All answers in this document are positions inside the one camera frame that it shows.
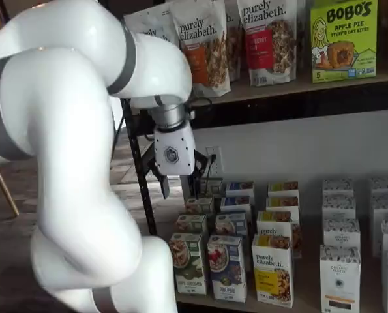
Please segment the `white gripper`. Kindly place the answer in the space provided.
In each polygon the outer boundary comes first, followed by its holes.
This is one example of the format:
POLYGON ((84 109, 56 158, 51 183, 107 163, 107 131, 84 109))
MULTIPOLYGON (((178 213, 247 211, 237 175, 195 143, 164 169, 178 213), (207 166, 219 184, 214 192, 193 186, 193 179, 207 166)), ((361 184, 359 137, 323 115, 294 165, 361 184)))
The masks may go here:
POLYGON ((184 122, 173 129, 154 130, 155 156, 151 155, 147 166, 160 184, 164 199, 170 194, 167 176, 188 177, 190 197, 198 199, 200 180, 209 173, 211 159, 198 152, 189 122, 184 122))

